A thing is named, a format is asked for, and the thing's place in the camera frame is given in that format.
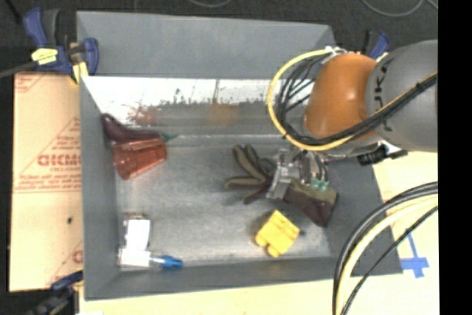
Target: maroon object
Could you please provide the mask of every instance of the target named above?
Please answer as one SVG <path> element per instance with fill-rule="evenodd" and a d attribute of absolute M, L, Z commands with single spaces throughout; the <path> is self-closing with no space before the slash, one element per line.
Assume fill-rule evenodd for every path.
<path fill-rule="evenodd" d="M 113 164 L 123 180 L 167 158 L 167 149 L 159 132 L 127 128 L 110 114 L 102 114 L 101 121 L 105 134 L 113 141 Z"/>
<path fill-rule="evenodd" d="M 158 131 L 149 130 L 133 130 L 121 124 L 115 117 L 108 113 L 101 116 L 102 126 L 105 134 L 112 141 L 123 143 L 132 142 L 143 139 L 162 139 L 162 135 Z"/>

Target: brown stain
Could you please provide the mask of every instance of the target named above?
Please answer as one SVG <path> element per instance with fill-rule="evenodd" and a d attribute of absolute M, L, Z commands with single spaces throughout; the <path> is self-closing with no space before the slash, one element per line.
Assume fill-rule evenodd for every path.
<path fill-rule="evenodd" d="M 210 125 L 229 126 L 234 125 L 240 117 L 240 107 L 231 104 L 213 103 L 207 113 Z"/>

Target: gray tray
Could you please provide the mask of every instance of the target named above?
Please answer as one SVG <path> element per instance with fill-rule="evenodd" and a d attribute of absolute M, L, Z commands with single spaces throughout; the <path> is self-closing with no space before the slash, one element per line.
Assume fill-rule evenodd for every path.
<path fill-rule="evenodd" d="M 350 232 L 381 203 L 372 168 L 361 167 L 356 160 L 330 164 L 330 185 L 338 191 L 339 200 L 326 228 L 281 201 L 261 198 L 244 205 L 246 191 L 223 187 L 229 177 L 244 174 L 232 147 L 252 144 L 261 156 L 269 157 L 288 147 L 271 124 L 265 103 L 241 102 L 238 97 L 232 97 L 231 104 L 155 99 L 153 105 L 140 103 L 137 114 L 128 105 L 133 97 L 128 103 L 120 100 L 136 81 L 146 91 L 148 85 L 162 87 L 166 79 L 90 77 L 81 89 L 86 296 L 124 297 L 332 277 Z M 167 143 L 167 159 L 133 179 L 122 180 L 112 165 L 111 141 L 100 124 L 101 113 L 110 110 L 129 126 L 178 134 Z M 277 259 L 254 243 L 255 232 L 275 209 L 302 231 Z M 129 271 L 116 266 L 124 212 L 147 214 L 153 221 L 149 248 L 181 258 L 184 268 Z M 372 256 L 380 256 L 391 242 L 389 232 L 383 233 L 355 272 L 365 271 Z M 393 256 L 377 273 L 399 271 L 398 258 Z"/>
<path fill-rule="evenodd" d="M 330 165 L 330 184 L 338 191 L 339 201 L 325 229 L 282 202 L 263 198 L 243 205 L 243 191 L 223 188 L 224 180 L 242 173 L 231 148 L 252 143 L 260 154 L 271 155 L 286 145 L 268 118 L 264 91 L 241 97 L 239 87 L 232 91 L 235 82 L 223 86 L 218 81 L 269 80 L 287 60 L 336 45 L 329 26 L 80 11 L 77 39 L 87 37 L 96 38 L 100 45 L 96 76 L 80 86 L 87 300 L 333 276 L 346 238 L 382 202 L 372 168 L 356 161 Z M 108 80 L 116 81 L 116 76 L 121 80 L 139 77 L 142 88 L 110 84 Z M 147 80 L 153 77 L 176 77 L 182 83 L 182 78 L 217 81 L 204 86 L 210 91 L 206 96 L 210 101 L 204 101 L 202 89 L 195 103 L 196 94 L 180 87 L 159 92 L 159 85 L 153 86 L 156 91 L 150 90 Z M 164 113 L 148 122 L 143 111 L 155 111 L 157 105 L 165 105 Z M 131 126 L 178 133 L 167 144 L 168 159 L 131 181 L 121 180 L 100 124 L 104 111 Z M 302 230 L 288 253 L 277 259 L 252 241 L 273 209 L 282 210 Z M 182 258 L 182 270 L 123 271 L 116 264 L 122 237 L 119 225 L 126 210 L 149 214 L 154 223 L 150 247 Z M 390 232 L 383 233 L 355 272 L 365 271 L 391 242 Z M 395 254 L 376 270 L 378 274 L 399 272 Z"/>

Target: blue nozzle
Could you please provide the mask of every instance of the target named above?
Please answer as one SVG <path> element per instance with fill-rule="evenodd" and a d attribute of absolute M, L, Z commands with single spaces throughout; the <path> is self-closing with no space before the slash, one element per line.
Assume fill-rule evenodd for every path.
<path fill-rule="evenodd" d="M 181 268 L 184 265 L 184 262 L 182 260 L 175 259 L 172 256 L 165 255 L 165 256 L 162 256 L 161 259 L 162 259 L 162 268 L 177 269 L 177 268 Z"/>

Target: blue tape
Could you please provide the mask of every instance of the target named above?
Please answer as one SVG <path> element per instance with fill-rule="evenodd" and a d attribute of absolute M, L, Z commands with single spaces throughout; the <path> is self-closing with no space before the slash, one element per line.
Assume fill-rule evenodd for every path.
<path fill-rule="evenodd" d="M 416 251 L 416 247 L 414 246 L 413 237 L 408 235 L 408 240 L 410 242 L 410 247 L 413 251 L 413 257 L 400 259 L 401 268 L 405 271 L 407 269 L 411 269 L 414 273 L 414 278 L 421 278 L 424 277 L 423 269 L 429 268 L 428 260 L 426 257 L 419 257 Z"/>

